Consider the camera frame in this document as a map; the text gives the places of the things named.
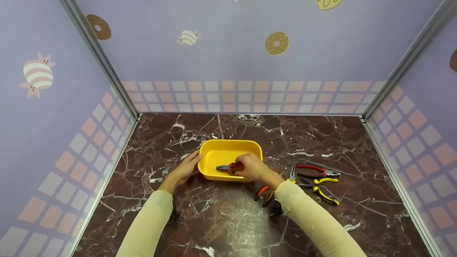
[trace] donut illustration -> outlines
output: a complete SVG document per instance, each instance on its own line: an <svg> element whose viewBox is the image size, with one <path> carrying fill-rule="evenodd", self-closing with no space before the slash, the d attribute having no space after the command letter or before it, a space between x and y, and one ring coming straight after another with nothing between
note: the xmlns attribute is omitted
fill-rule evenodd
<svg viewBox="0 0 457 257"><path fill-rule="evenodd" d="M27 98L36 96L40 98L40 90L50 87L54 77L51 68L55 63L51 62L51 56L43 58L38 52L38 59L30 60L24 65L24 77L27 82L22 83L19 87L27 88Z"/></svg>
<svg viewBox="0 0 457 257"><path fill-rule="evenodd" d="M451 60L449 61L449 66L454 72L457 72L457 49L451 56Z"/></svg>
<svg viewBox="0 0 457 257"><path fill-rule="evenodd" d="M281 31L268 36L265 41L265 48L271 55L282 54L289 46L289 37Z"/></svg>
<svg viewBox="0 0 457 257"><path fill-rule="evenodd" d="M86 19L99 40L108 40L111 38L111 29L105 20L95 14L87 15Z"/></svg>
<svg viewBox="0 0 457 257"><path fill-rule="evenodd" d="M197 30L185 30L181 33L181 36L176 36L178 38L177 43L180 45L193 45L197 42L197 39L201 39L201 33L198 33Z"/></svg>
<svg viewBox="0 0 457 257"><path fill-rule="evenodd" d="M330 10L341 3L341 0L316 0L317 7L321 10Z"/></svg>

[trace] wrapped candy illustration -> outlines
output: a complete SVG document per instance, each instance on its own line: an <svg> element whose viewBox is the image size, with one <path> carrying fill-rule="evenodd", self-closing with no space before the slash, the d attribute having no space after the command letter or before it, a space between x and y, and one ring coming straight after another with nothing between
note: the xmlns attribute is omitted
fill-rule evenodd
<svg viewBox="0 0 457 257"><path fill-rule="evenodd" d="M197 41L197 39L201 39L201 33L197 33L197 30L185 30L181 33L181 36L177 36L180 45L193 45Z"/></svg>
<svg viewBox="0 0 457 257"><path fill-rule="evenodd" d="M40 98L40 90L50 87L53 83L53 73L51 68L55 63L51 62L51 56L43 58L38 52L38 59L30 60L24 65L24 77L27 82L22 83L19 87L27 88L27 98L36 96Z"/></svg>

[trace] pliers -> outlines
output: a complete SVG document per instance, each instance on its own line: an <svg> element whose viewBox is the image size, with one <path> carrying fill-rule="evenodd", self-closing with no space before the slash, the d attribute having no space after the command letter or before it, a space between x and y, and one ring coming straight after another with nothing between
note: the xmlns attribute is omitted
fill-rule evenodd
<svg viewBox="0 0 457 257"><path fill-rule="evenodd" d="M239 162L232 162L229 165L220 165L216 167L216 170L218 171L226 171L230 175L235 174L237 171L243 171L244 170L244 165L241 161Z"/></svg>

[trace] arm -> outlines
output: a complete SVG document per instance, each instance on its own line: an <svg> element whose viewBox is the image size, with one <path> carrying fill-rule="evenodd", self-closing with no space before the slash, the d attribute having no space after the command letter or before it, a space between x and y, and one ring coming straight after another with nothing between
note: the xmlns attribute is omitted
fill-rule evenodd
<svg viewBox="0 0 457 257"><path fill-rule="evenodd" d="M133 220L116 257L154 256L160 235L173 210L172 195L178 186L195 174L195 165L201 158L197 150L169 173L159 189L151 194Z"/></svg>

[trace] red-handled pliers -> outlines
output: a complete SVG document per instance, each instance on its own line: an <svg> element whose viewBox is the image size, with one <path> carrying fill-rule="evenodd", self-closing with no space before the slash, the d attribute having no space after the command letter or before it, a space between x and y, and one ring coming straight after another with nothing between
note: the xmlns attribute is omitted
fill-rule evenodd
<svg viewBox="0 0 457 257"><path fill-rule="evenodd" d="M297 168L305 168L305 169L313 169L318 171L318 173L305 173L303 171L297 171L297 175L305 178L313 178L313 179L322 179L322 178L336 178L341 175L338 171L333 171L323 167L317 163L305 161L303 164L297 164Z"/></svg>

